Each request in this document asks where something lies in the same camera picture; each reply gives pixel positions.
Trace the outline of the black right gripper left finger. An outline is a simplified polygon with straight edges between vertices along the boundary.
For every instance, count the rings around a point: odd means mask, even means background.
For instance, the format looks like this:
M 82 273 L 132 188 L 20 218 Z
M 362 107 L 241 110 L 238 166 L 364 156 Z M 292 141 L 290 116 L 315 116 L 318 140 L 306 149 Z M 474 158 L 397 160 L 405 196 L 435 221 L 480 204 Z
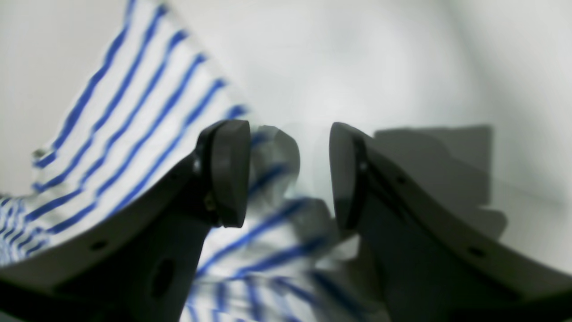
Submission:
M 213 227 L 241 228 L 251 126 L 212 124 L 117 215 L 1 269 L 1 312 L 25 322 L 177 322 Z

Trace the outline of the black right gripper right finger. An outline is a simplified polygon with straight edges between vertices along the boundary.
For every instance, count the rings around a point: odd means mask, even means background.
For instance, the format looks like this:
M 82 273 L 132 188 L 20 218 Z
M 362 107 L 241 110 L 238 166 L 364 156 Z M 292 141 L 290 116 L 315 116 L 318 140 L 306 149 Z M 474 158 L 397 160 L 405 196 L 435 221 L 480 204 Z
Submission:
M 571 275 L 485 236 L 437 203 L 370 137 L 329 134 L 334 209 L 374 255 L 394 322 L 564 322 Z

